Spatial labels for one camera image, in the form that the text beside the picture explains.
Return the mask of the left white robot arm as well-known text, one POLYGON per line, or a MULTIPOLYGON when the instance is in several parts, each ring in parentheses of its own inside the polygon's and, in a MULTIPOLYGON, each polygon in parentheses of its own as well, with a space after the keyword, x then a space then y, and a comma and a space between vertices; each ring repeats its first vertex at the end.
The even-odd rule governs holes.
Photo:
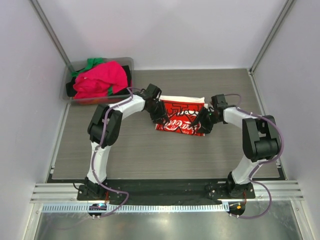
POLYGON ((84 180, 84 193, 91 199, 102 199, 107 192, 107 164, 111 147, 119 137, 122 120, 142 111, 147 111, 156 124, 169 121, 165 104, 158 98, 133 96, 110 105, 98 105, 88 126, 91 142, 91 160, 84 180))

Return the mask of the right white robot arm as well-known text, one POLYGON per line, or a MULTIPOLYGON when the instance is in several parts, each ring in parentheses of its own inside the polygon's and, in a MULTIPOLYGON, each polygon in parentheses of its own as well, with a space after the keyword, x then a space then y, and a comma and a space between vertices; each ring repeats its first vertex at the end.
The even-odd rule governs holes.
POLYGON ((200 125, 197 132, 206 135, 217 123, 232 124, 242 132, 243 157, 222 187, 223 196, 241 198, 261 166, 276 161, 282 154, 283 135, 272 115, 246 112, 234 105, 214 110, 202 107, 189 126, 200 125))

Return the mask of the white t shirt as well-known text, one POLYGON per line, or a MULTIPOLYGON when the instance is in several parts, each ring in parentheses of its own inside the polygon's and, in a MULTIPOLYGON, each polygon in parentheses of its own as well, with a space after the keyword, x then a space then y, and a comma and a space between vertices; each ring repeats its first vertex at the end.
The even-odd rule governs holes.
POLYGON ((204 97, 162 95, 160 100, 164 102, 169 122, 165 125, 156 124, 155 129, 157 131, 205 136, 204 133, 198 132, 201 127, 200 123, 191 126, 199 111, 203 107, 208 107, 204 97))

